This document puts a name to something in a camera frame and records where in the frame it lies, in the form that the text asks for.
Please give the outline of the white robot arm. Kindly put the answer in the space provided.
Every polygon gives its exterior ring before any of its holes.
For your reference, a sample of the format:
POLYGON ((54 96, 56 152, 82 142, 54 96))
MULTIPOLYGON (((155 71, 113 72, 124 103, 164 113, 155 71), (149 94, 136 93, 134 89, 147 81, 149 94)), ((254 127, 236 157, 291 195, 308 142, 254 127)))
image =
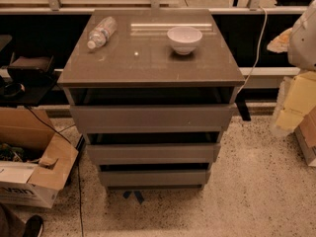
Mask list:
POLYGON ((294 23, 274 38, 267 50, 287 52, 288 62, 300 69, 279 86, 271 132, 284 137, 293 133, 316 106, 316 1, 294 23))

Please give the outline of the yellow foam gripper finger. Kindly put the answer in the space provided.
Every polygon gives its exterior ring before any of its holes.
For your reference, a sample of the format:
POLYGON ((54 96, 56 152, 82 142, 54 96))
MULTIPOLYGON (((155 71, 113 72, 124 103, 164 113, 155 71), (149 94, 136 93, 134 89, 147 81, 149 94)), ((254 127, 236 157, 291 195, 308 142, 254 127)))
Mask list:
POLYGON ((316 72, 303 71, 280 83, 271 132, 276 137, 293 133, 316 106, 316 72))

